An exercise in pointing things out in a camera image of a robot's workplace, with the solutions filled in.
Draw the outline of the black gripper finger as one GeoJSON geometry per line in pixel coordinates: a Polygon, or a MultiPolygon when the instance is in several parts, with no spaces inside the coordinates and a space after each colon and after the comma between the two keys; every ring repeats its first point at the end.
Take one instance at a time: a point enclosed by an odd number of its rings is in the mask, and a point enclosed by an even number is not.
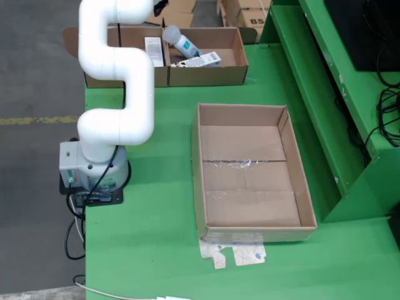
{"type": "Polygon", "coordinates": [[[168,0],[154,0],[153,13],[155,17],[158,17],[162,10],[169,4],[168,0]]]}

